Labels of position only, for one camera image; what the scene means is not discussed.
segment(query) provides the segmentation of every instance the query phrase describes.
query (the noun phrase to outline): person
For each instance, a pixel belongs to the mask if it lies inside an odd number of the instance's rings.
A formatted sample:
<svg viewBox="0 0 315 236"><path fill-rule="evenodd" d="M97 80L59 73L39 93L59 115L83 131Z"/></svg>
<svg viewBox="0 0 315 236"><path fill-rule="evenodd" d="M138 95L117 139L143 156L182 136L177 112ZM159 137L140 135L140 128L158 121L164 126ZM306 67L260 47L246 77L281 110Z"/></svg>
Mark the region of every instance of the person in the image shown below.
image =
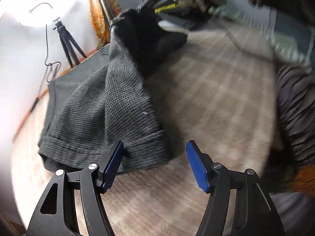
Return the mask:
<svg viewBox="0 0 315 236"><path fill-rule="evenodd" d="M224 4L226 0L210 1L219 6ZM250 1L257 5L261 3L261 0ZM179 0L179 3L183 6L199 8L203 12L205 12L207 8L206 2L207 0ZM281 75L278 75L276 77L276 85L281 85L282 81ZM313 216L315 215L315 201L312 198L293 191L272 193L270 196L278 210L286 235L315 235L315 228L312 222Z"/></svg>

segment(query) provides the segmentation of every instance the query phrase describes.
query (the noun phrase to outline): black cloth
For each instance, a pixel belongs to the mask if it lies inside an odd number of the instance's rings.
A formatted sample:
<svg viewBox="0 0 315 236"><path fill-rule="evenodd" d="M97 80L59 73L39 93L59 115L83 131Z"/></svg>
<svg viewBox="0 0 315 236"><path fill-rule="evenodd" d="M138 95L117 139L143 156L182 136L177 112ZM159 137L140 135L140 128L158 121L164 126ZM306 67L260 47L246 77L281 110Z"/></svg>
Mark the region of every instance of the black cloth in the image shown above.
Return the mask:
<svg viewBox="0 0 315 236"><path fill-rule="evenodd" d="M276 76L279 120L298 166L315 163L315 79L303 68L284 65Z"/></svg>
<svg viewBox="0 0 315 236"><path fill-rule="evenodd" d="M95 163L116 140L122 140L128 152L120 173L166 163L172 154L166 151L164 130L143 79L182 47L186 38L186 34L162 30L154 17L134 10L115 18L109 61L100 59L103 55L97 52L78 66L93 64L95 70L83 83L64 81L66 86L57 90L61 78L49 85L48 112L39 142L45 168L53 172L60 168L80 170ZM71 94L64 101L67 94L60 95L68 85L74 90L68 91Z"/></svg>

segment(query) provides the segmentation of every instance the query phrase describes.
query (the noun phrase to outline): tripod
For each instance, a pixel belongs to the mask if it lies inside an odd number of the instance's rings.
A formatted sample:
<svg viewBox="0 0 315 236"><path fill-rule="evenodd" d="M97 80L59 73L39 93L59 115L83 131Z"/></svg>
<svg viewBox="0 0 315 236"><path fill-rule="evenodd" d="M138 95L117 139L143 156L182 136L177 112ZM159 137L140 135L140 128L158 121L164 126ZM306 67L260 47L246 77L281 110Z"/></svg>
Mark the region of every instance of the tripod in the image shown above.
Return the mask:
<svg viewBox="0 0 315 236"><path fill-rule="evenodd" d="M81 50L81 48L76 43L76 41L73 39L72 35L68 32L66 27L62 24L62 22L60 21L60 18L55 19L54 23L55 23L56 27L54 27L53 30L57 29L57 32L59 33L60 42L61 42L62 48L63 48L63 50L64 50L64 52L66 54L68 62L70 64L70 67L71 68L73 67L70 55L71 55L72 59L74 60L75 65L80 64L79 59L76 56L71 43L78 50L78 52L80 52L80 54L84 58L87 58L87 56Z"/></svg>

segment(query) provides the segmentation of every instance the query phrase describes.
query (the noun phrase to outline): white wall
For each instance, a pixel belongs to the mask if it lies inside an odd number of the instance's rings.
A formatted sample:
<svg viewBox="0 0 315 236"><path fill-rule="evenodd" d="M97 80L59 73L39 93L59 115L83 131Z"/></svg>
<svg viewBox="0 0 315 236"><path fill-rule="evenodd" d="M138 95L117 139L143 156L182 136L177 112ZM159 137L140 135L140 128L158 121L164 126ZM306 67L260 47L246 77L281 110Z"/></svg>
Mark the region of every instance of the white wall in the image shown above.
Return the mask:
<svg viewBox="0 0 315 236"><path fill-rule="evenodd" d="M135 8L139 1L119 0L123 9ZM96 48L88 0L77 0L62 22L85 53ZM64 71L69 65L52 25L48 26L48 45L48 62L61 61L60 72ZM5 12L0 18L0 209L14 222L21 223L11 186L12 137L37 95L45 57L45 27L23 26Z"/></svg>

